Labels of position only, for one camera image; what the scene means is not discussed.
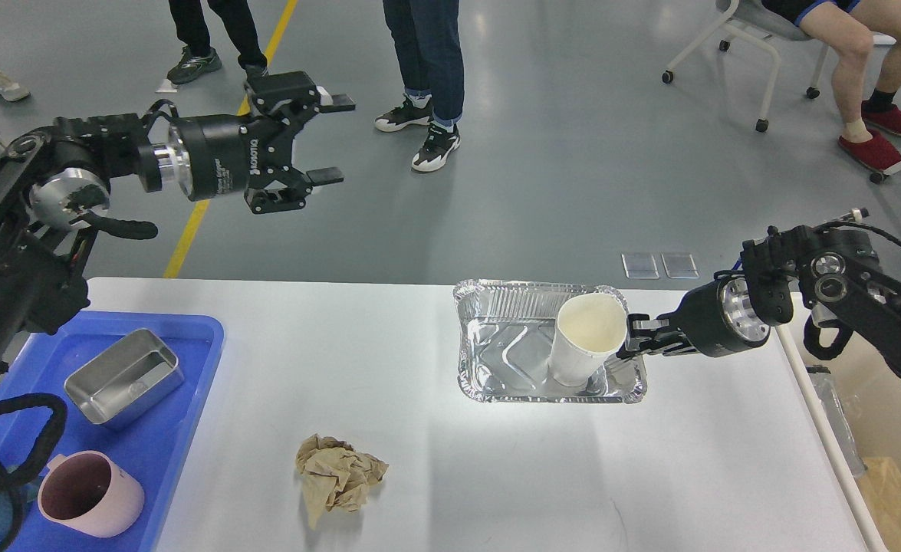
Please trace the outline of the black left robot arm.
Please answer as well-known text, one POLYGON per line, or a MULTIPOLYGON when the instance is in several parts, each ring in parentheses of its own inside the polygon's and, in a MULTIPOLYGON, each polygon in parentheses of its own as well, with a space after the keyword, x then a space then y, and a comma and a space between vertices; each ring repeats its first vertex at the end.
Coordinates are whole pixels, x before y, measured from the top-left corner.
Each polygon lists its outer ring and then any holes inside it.
MULTIPOLYGON (((356 107, 304 72, 250 77, 247 114, 181 117, 169 99, 144 114, 58 117, 0 153, 0 377, 18 332, 54 334, 88 307, 84 267, 97 234, 151 240, 158 227, 107 215, 110 181, 137 176, 146 192, 180 186, 191 202, 242 192, 256 214, 302 209, 337 167, 302 172, 293 141, 318 114, 356 107)), ((13 510, 0 551, 15 541, 18 490, 40 475, 67 425, 51 393, 0 399, 0 494, 13 510)))

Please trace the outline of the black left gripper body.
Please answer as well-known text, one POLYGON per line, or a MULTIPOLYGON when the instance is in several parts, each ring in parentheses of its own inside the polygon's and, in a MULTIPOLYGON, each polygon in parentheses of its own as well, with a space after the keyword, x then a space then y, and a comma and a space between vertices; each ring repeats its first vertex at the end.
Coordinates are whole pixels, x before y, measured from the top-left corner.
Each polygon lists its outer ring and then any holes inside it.
POLYGON ((244 191, 258 172, 251 122, 228 114, 174 118, 166 141, 153 144, 160 181, 179 186, 191 202, 244 191))

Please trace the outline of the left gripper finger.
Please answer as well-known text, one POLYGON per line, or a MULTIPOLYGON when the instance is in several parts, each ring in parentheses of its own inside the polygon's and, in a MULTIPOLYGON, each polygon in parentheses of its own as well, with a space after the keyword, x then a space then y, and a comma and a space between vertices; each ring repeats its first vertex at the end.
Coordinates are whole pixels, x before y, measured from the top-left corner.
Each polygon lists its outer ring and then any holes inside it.
POLYGON ((245 202, 255 214, 303 209, 318 186, 343 182, 337 167, 302 172, 293 167, 293 146, 249 143, 249 175, 245 202))
POLYGON ((306 123, 318 114, 356 109, 355 102, 347 94, 331 94, 303 71, 248 77, 245 92, 251 108, 250 117, 286 140, 295 139, 306 123))

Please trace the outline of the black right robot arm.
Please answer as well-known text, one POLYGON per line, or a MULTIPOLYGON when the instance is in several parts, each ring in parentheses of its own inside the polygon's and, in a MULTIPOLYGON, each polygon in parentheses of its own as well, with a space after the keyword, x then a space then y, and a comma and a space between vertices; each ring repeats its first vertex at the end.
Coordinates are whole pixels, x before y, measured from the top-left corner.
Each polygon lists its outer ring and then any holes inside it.
POLYGON ((870 235, 899 239, 863 224, 867 214, 854 209, 815 226, 769 227, 762 240, 742 244, 737 265, 686 293, 674 311, 629 315, 617 356, 723 357, 759 348, 771 328, 791 322, 796 281, 811 312, 804 345, 812 356, 836 359, 858 334, 901 380, 901 282, 882 272, 870 235))

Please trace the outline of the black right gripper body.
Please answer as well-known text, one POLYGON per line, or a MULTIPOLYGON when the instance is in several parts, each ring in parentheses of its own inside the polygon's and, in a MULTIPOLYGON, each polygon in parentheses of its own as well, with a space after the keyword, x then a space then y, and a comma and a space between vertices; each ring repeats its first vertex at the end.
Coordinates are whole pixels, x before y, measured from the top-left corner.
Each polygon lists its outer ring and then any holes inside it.
POLYGON ((686 293, 676 310, 676 327, 707 357, 759 348, 771 332, 756 315, 744 278, 716 280, 686 293))

